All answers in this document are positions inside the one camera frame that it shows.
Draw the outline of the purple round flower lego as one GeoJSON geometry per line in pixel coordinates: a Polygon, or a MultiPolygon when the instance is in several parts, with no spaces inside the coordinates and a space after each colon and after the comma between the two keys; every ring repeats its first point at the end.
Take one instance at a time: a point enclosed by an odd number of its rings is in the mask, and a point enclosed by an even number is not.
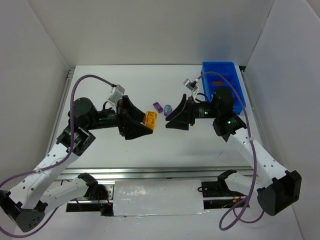
{"type": "Polygon", "coordinates": [[[163,114],[165,117],[168,117],[172,113],[172,106],[167,104],[164,106],[163,114]]]}

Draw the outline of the yellow round orange-print lego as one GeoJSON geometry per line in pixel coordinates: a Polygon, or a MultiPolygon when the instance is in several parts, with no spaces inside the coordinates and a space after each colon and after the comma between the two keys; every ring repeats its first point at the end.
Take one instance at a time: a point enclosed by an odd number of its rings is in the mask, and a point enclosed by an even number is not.
{"type": "Polygon", "coordinates": [[[147,128],[151,129],[152,131],[155,130],[156,127],[156,119],[157,113],[154,111],[147,111],[143,118],[142,124],[147,128]]]}

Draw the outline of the white taped panel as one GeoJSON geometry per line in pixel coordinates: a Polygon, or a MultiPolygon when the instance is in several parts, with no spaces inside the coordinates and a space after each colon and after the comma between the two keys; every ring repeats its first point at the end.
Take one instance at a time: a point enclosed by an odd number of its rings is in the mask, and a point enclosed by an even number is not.
{"type": "Polygon", "coordinates": [[[113,214],[123,217],[203,214],[200,185],[201,181],[196,179],[117,181],[113,214]]]}

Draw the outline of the long brown lego plate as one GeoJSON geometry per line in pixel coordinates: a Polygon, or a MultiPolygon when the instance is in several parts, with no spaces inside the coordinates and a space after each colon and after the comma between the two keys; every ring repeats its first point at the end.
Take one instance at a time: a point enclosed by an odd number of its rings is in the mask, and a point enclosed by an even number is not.
{"type": "Polygon", "coordinates": [[[212,85],[213,85],[213,86],[222,86],[223,84],[224,84],[223,81],[213,81],[213,82],[212,82],[212,85]]]}

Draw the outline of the purple rectangular lego brick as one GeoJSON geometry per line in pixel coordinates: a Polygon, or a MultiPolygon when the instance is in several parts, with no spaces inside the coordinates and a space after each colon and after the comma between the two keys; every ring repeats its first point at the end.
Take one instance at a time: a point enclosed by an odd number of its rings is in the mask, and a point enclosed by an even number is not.
{"type": "Polygon", "coordinates": [[[153,104],[153,107],[158,113],[162,113],[164,111],[164,109],[162,108],[162,106],[158,102],[155,102],[153,104]]]}

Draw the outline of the aluminium front rail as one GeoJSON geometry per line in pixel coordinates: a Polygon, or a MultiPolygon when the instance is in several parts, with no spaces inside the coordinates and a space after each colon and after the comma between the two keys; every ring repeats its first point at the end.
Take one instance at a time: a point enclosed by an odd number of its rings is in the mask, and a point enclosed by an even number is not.
{"type": "Polygon", "coordinates": [[[80,174],[88,173],[97,180],[146,180],[146,179],[213,179],[228,170],[235,170],[244,176],[251,176],[248,166],[214,167],[156,167],[156,168],[68,168],[57,180],[72,180],[80,174]]]}

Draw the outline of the blue compartment bin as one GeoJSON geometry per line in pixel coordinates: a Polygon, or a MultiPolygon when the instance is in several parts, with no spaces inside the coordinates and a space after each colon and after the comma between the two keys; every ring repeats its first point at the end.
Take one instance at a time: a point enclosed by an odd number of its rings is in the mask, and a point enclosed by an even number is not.
{"type": "MultiPolygon", "coordinates": [[[[242,88],[240,85],[240,81],[238,78],[238,74],[236,71],[235,64],[230,61],[204,61],[202,63],[201,74],[207,72],[215,72],[223,76],[236,90],[237,94],[239,95],[244,107],[246,107],[245,98],[242,92],[242,88]]],[[[208,101],[211,102],[213,98],[213,94],[218,87],[227,87],[231,91],[231,95],[234,99],[233,111],[240,115],[243,112],[243,108],[237,98],[236,94],[230,87],[230,85],[223,80],[220,76],[216,74],[206,74],[205,76],[201,77],[202,80],[202,87],[203,93],[208,97],[208,101]],[[223,85],[212,85],[212,82],[215,81],[222,81],[223,85]]]]}

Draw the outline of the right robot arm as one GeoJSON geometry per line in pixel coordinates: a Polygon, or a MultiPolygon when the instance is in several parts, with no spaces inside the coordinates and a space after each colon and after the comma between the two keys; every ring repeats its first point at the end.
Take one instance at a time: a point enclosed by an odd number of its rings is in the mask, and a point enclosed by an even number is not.
{"type": "Polygon", "coordinates": [[[275,216],[299,199],[302,177],[277,162],[253,138],[249,125],[233,111],[234,103],[231,90],[224,86],[214,91],[211,102],[195,102],[193,97],[183,95],[176,109],[166,117],[165,127],[187,131],[196,119],[213,119],[216,135],[233,146],[258,176],[258,182],[253,183],[236,170],[228,170],[218,176],[220,191],[248,195],[253,188],[249,206],[275,216]]]}

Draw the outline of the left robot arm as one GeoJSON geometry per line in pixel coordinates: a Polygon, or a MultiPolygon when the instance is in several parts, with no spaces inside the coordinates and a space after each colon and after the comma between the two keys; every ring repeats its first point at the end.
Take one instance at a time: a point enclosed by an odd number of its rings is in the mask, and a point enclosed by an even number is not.
{"type": "Polygon", "coordinates": [[[19,184],[0,192],[0,207],[24,233],[37,228],[46,214],[70,200],[108,198],[107,188],[89,173],[81,173],[67,183],[49,188],[94,142],[92,130],[118,128],[126,140],[153,133],[144,125],[145,113],[126,95],[117,102],[116,110],[104,108],[98,111],[87,97],[78,98],[72,106],[68,126],[45,158],[19,184]]]}

